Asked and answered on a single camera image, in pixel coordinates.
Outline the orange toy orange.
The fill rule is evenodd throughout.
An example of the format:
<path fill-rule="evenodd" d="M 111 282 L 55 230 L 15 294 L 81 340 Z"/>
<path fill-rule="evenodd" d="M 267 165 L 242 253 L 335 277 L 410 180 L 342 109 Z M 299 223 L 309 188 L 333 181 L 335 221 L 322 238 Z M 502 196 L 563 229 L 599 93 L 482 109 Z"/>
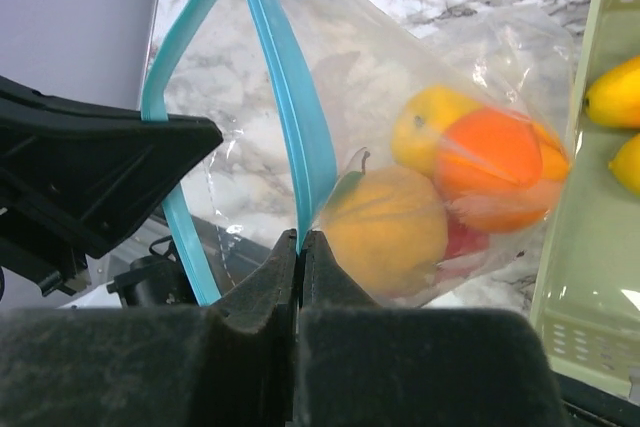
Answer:
<path fill-rule="evenodd" d="M 555 207 L 570 166 L 562 142 L 542 124 L 483 107 L 445 130 L 434 178 L 460 222 L 504 234 L 541 221 Z"/>

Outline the yellow toy pear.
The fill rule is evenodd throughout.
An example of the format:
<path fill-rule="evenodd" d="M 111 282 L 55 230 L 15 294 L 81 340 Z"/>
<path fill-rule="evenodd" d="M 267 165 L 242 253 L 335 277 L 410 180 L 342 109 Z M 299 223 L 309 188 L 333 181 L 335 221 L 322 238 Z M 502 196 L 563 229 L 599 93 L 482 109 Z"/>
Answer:
<path fill-rule="evenodd" d="M 431 180 L 394 164 L 352 158 L 319 214 L 339 266 L 369 294 L 396 298 L 435 284 L 448 245 L 446 209 Z"/>

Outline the red toy apple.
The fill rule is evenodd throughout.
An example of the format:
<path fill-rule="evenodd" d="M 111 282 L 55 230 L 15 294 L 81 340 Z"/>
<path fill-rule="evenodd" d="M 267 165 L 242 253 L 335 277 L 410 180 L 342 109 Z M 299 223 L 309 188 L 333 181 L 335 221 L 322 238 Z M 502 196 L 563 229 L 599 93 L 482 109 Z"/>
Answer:
<path fill-rule="evenodd" d="M 462 224 L 447 215 L 448 244 L 443 258 L 430 266 L 413 270 L 399 287 L 390 291 L 392 298 L 410 297 L 442 283 L 466 279 L 485 262 L 490 245 L 488 234 Z"/>

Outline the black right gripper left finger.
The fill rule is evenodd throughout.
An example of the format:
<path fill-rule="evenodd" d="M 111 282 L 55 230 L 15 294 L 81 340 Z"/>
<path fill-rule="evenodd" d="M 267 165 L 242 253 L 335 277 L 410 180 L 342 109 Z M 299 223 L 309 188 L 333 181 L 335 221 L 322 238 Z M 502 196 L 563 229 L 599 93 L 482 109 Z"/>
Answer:
<path fill-rule="evenodd" d="M 283 426 L 292 415 L 296 234 L 209 307 L 1 316 L 5 426 Z"/>

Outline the yellow toy banana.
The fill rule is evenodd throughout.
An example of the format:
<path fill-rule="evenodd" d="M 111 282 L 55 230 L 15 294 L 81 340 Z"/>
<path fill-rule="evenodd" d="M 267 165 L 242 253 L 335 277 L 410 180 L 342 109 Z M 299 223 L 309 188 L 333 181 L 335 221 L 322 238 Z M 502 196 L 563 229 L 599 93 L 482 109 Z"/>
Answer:
<path fill-rule="evenodd" d="M 608 163 L 616 180 L 634 195 L 640 193 L 640 134 L 630 138 Z"/>

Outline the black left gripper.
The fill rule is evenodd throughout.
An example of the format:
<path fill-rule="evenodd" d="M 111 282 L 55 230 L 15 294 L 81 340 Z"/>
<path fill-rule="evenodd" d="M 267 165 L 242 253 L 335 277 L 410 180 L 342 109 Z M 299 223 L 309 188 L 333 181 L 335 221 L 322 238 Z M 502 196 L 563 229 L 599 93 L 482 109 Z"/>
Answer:
<path fill-rule="evenodd" d="M 144 121 L 134 110 L 2 78 L 1 294 L 8 306 L 195 305 L 163 214 L 146 218 L 221 142 L 205 117 Z"/>

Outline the clear zip top bag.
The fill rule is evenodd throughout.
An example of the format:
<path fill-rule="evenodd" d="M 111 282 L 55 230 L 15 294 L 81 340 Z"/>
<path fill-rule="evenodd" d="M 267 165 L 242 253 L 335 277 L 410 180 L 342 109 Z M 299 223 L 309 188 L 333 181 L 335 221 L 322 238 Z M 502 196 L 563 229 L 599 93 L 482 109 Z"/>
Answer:
<path fill-rule="evenodd" d="M 400 165 L 390 148 L 396 118 L 436 84 L 542 124 L 572 162 L 571 76 L 570 36 L 532 7 L 501 8 L 419 40 L 368 0 L 188 0 L 147 74 L 141 113 L 203 115 L 222 133 L 164 204 L 197 301 L 220 292 L 194 216 L 228 235 L 225 255 L 243 240 L 272 247 L 285 230 L 302 250 L 311 233 L 324 235 L 319 214 L 360 149 L 374 169 Z M 486 260 L 466 279 L 410 297 L 366 292 L 422 306 L 507 266 L 553 209 L 522 230 L 486 233 Z"/>

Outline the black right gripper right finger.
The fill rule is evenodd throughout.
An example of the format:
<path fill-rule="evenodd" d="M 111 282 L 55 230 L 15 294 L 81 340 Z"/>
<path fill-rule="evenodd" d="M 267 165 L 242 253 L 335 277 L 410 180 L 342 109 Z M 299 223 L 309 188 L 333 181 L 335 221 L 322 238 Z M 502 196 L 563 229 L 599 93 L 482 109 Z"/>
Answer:
<path fill-rule="evenodd" d="M 383 308 L 305 243 L 294 420 L 299 426 L 564 426 L 529 322 L 500 309 Z"/>

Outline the orange yellow toy mango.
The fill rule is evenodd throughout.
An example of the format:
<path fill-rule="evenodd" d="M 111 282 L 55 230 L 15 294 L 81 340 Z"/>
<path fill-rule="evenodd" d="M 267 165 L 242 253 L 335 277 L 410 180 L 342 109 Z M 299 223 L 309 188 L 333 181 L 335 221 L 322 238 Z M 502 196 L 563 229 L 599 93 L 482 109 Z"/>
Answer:
<path fill-rule="evenodd" d="M 589 119 L 611 128 L 639 127 L 639 57 L 600 76 L 586 91 Z"/>

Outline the yellow toy lemon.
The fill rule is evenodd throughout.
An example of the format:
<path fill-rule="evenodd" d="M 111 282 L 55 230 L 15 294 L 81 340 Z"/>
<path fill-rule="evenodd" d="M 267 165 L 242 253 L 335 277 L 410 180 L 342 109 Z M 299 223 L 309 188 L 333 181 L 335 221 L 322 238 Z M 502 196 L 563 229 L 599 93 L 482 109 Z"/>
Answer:
<path fill-rule="evenodd" d="M 442 84 L 414 95 L 397 116 L 391 136 L 394 160 L 431 177 L 436 148 L 444 131 L 483 103 Z"/>

